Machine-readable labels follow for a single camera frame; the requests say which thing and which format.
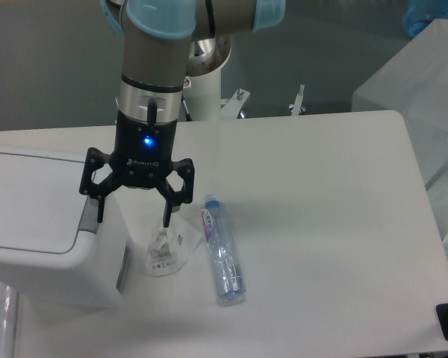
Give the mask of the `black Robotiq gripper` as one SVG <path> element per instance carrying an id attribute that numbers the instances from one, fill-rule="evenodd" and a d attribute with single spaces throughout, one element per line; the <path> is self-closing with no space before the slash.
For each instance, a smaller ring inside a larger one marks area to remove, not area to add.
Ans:
<path id="1" fill-rule="evenodd" d="M 79 192 L 98 202 L 98 223 L 103 222 L 106 197 L 121 186 L 143 189 L 155 186 L 166 202 L 163 227 L 169 227 L 172 214 L 177 213 L 182 204 L 193 201 L 193 161 L 185 158 L 173 162 L 171 159 L 177 123 L 173 120 L 149 125 L 118 112 L 113 152 L 105 154 L 94 147 L 87 149 Z M 95 183 L 93 174 L 105 165 L 111 167 L 111 173 Z M 178 191 L 167 180 L 171 172 L 182 179 Z M 151 178 L 156 178 L 155 185 Z"/>

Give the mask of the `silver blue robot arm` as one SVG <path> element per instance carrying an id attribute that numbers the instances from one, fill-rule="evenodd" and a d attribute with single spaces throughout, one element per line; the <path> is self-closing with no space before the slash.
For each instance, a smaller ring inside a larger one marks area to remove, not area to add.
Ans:
<path id="1" fill-rule="evenodd" d="M 79 191 L 102 222 L 106 198 L 121 186 L 156 189 L 163 225 L 193 200 L 193 161 L 172 160 L 191 46 L 277 25 L 284 1 L 105 1 L 125 39 L 113 151 L 89 148 Z"/>

